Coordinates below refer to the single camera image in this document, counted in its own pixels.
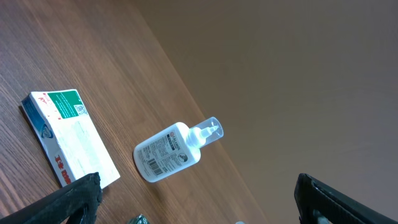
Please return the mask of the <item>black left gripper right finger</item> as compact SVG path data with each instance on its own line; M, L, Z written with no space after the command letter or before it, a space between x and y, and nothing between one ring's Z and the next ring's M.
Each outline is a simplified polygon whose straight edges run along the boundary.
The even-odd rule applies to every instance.
M395 220L370 209L305 173L298 175L294 198L301 224L397 224Z

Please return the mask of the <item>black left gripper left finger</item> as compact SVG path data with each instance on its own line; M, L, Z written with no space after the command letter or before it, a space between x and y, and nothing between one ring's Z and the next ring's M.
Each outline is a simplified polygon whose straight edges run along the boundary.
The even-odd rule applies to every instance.
M103 191L99 173L90 173L1 219L4 224L94 224Z

